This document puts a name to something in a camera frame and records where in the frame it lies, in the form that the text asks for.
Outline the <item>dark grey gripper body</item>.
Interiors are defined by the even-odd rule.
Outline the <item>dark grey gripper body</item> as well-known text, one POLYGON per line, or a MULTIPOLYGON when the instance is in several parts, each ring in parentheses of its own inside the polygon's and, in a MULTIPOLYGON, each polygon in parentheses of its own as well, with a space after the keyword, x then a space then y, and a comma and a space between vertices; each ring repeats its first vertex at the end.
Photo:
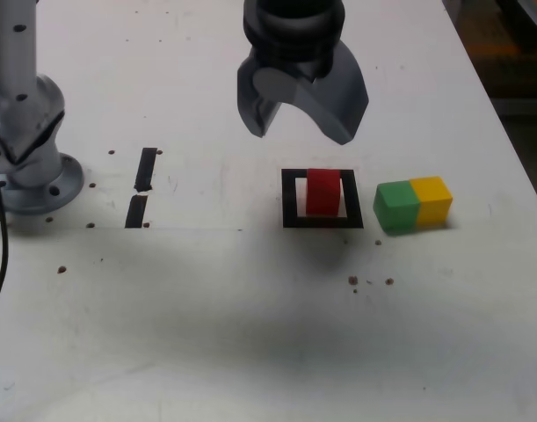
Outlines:
POLYGON ((273 82, 295 84, 305 81, 312 84, 330 73, 333 62, 333 50, 278 50, 267 54, 267 72, 273 82))

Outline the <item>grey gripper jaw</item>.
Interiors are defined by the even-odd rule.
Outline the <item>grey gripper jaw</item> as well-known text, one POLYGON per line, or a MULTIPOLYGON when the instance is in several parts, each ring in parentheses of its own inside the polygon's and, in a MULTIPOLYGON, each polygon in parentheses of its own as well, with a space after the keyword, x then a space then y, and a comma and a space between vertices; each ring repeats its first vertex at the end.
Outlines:
POLYGON ((279 106, 288 104, 306 113, 325 136, 345 145, 355 137, 369 104, 359 65, 344 43, 333 49, 324 77, 309 80, 298 67, 263 67, 254 72, 252 86, 258 94, 253 134, 259 137, 266 134, 279 106))
POLYGON ((253 76, 261 68, 255 48, 237 71, 237 108, 244 125, 256 137, 266 135, 280 108, 276 103, 262 97, 253 84, 253 76))

